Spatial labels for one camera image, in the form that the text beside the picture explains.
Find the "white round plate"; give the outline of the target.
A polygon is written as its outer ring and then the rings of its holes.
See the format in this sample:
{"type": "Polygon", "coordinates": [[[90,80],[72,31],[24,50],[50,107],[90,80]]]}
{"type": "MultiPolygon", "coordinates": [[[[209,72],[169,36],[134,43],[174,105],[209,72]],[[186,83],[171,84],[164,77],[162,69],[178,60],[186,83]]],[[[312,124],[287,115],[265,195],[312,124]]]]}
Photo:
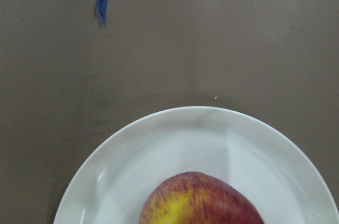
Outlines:
{"type": "Polygon", "coordinates": [[[151,192],[198,171],[235,188],[265,223],[338,223],[333,197],[307,156],[269,125],[217,107],[180,107],[139,119],[79,168],[55,223],[137,223],[151,192]]]}

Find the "brown paper table cover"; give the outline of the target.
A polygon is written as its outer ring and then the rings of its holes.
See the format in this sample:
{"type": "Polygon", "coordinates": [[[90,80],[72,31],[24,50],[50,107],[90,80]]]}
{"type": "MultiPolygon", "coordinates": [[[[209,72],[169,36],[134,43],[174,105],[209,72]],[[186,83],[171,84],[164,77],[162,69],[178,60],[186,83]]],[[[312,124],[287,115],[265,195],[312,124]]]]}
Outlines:
{"type": "Polygon", "coordinates": [[[338,199],[338,0],[1,0],[1,223],[52,223],[83,161],[150,113],[282,132],[338,199]]]}

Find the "red yellow apple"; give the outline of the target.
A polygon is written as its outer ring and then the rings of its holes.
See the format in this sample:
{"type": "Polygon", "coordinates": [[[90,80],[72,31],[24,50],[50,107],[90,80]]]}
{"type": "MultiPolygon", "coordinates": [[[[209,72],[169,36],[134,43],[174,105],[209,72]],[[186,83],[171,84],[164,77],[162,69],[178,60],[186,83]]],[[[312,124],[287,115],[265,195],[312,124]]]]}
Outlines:
{"type": "Polygon", "coordinates": [[[163,181],[145,202],[139,223],[263,223],[257,209],[227,183],[200,172],[163,181]]]}

